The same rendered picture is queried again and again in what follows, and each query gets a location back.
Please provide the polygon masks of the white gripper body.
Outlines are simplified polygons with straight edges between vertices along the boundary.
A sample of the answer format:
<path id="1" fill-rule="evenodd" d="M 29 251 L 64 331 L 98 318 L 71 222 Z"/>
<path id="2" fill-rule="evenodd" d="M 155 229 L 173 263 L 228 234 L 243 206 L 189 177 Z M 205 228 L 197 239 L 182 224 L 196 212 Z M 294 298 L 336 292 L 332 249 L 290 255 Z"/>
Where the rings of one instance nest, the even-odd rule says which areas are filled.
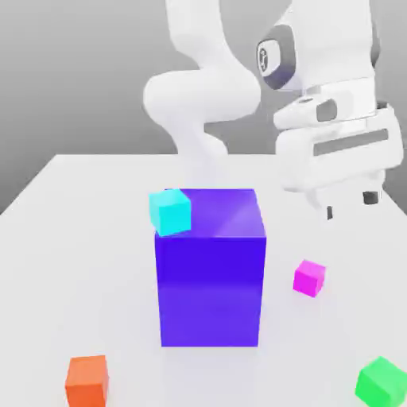
<path id="1" fill-rule="evenodd" d="M 381 105 L 367 118 L 282 132 L 276 158 L 283 189 L 310 192 L 399 166 L 401 127 L 394 109 Z"/>

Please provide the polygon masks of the small magenta cube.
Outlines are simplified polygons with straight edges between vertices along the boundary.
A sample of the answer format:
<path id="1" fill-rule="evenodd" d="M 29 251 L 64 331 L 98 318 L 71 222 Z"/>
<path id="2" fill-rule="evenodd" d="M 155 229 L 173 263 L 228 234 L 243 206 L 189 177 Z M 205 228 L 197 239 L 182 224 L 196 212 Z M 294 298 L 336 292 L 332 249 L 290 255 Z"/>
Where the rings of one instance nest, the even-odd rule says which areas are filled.
<path id="1" fill-rule="evenodd" d="M 326 267 L 303 260 L 295 270 L 293 289 L 309 297 L 316 297 L 323 287 Z"/>

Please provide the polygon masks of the small cyan cube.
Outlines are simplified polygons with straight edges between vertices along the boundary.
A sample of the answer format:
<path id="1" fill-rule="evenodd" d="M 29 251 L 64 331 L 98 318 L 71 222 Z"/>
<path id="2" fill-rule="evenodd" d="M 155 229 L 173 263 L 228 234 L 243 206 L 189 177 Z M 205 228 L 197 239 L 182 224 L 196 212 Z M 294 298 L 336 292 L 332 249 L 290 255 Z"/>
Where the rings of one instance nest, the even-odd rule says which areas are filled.
<path id="1" fill-rule="evenodd" d="M 190 231 L 191 200 L 179 189 L 165 189 L 149 194 L 149 217 L 160 237 Z"/>

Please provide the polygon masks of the small green cube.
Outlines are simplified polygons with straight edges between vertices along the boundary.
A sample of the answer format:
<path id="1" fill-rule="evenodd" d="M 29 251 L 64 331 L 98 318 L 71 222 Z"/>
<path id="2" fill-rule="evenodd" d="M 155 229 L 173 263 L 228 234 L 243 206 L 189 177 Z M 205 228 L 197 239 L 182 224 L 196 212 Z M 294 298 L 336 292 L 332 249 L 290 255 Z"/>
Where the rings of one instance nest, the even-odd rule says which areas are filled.
<path id="1" fill-rule="evenodd" d="M 368 407 L 401 407 L 407 397 L 407 372 L 379 356 L 360 370 L 355 395 Z"/>

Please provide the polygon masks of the small orange cube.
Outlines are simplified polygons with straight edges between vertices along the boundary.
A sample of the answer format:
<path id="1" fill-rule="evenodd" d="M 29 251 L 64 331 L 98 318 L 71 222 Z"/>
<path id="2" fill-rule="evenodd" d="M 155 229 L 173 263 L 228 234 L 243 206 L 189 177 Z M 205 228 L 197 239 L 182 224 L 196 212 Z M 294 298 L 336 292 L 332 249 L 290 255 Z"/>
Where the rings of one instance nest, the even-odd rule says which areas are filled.
<path id="1" fill-rule="evenodd" d="M 68 407 L 107 407 L 108 386 L 105 355 L 71 358 L 64 386 Z"/>

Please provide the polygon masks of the large purple box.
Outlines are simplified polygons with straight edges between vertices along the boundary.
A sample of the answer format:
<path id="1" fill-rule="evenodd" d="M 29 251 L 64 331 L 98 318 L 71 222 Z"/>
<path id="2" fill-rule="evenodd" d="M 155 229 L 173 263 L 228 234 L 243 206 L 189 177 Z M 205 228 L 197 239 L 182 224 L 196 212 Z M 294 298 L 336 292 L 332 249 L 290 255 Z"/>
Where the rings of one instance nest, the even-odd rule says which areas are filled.
<path id="1" fill-rule="evenodd" d="M 258 345 L 266 231 L 252 189 L 185 189 L 192 228 L 156 236 L 161 344 Z"/>

